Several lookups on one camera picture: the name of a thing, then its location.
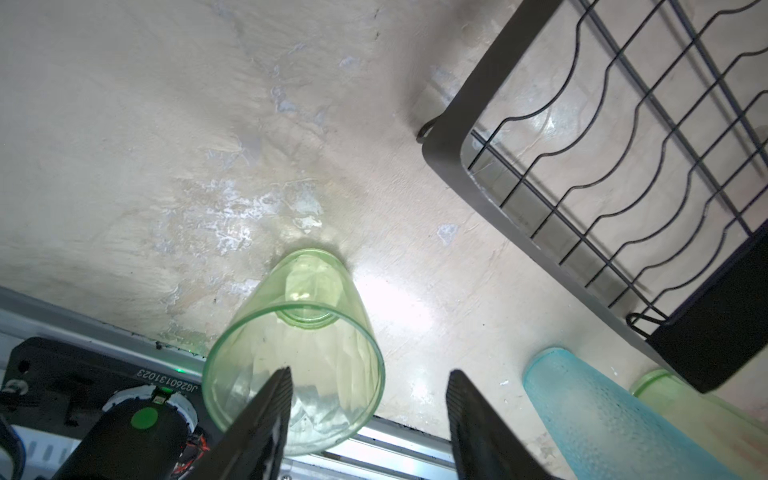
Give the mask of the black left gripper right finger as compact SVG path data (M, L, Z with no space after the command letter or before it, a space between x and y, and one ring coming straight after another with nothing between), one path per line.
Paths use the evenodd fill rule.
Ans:
M461 370L446 390L450 441L460 479L551 479Z

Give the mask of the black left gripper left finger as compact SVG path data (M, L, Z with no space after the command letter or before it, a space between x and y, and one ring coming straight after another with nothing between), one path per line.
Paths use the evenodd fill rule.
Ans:
M279 477L293 396L291 369L274 372L221 441L190 474L192 479Z

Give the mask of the teal frosted cup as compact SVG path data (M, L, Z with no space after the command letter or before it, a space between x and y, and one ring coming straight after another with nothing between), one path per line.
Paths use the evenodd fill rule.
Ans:
M662 416L570 351L530 361L524 390L579 479L736 479Z

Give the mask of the green cup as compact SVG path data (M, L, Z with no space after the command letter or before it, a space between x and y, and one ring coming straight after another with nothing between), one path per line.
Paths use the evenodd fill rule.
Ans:
M630 393L741 478L767 477L767 427L742 410L664 369L643 375Z
M227 430L278 369L291 369L285 453L328 450L355 435L381 401L382 352L350 272L333 254L285 256L236 312L207 356L202 395Z

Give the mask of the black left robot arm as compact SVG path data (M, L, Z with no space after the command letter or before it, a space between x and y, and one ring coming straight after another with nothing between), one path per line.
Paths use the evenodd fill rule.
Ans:
M194 458L192 479L275 479L287 441L293 394L289 368L271 375L221 442ZM168 479L194 429L180 408L151 393L105 413L56 471L57 479ZM524 450L492 458L486 450L460 455L462 479L546 479Z

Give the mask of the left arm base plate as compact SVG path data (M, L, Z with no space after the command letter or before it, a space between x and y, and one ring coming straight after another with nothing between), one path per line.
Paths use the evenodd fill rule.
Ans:
M13 425L82 439L109 398L140 386L183 395L198 415L197 431L210 444L220 439L198 382L40 337L10 351L1 378L1 414Z

